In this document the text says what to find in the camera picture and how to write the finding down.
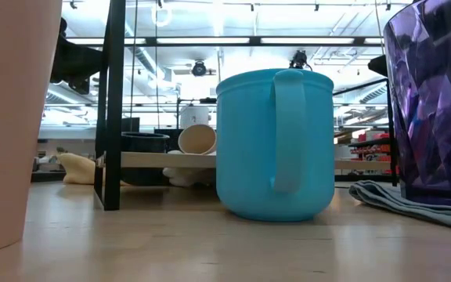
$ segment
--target blue mug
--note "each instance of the blue mug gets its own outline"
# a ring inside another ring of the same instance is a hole
[[[334,83],[306,70],[238,74],[217,87],[217,191],[235,214],[301,221],[334,195]]]

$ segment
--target mug handle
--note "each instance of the mug handle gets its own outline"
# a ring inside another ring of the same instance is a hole
[[[295,193],[305,172],[306,107],[304,74],[287,69],[272,80],[271,99],[276,108],[276,175],[271,186],[276,192]]]

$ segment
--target red object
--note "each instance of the red object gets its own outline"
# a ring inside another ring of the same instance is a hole
[[[389,138],[389,133],[377,133],[373,135],[374,139]]]

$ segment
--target pink vase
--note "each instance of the pink vase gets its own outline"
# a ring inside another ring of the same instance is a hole
[[[23,234],[61,0],[0,0],[0,248]]]

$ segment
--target shelf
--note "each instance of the shelf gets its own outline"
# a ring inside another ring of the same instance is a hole
[[[372,145],[384,145],[384,144],[389,144],[389,138],[381,138],[381,139],[375,139],[375,140],[370,140],[370,141],[364,141],[364,142],[359,142],[359,143],[351,143],[348,144],[348,146],[353,146],[353,147],[361,147],[361,146],[372,146]]]
[[[215,168],[215,155],[121,152],[122,168]],[[103,156],[97,159],[103,167]],[[388,161],[335,161],[335,169],[385,170]]]

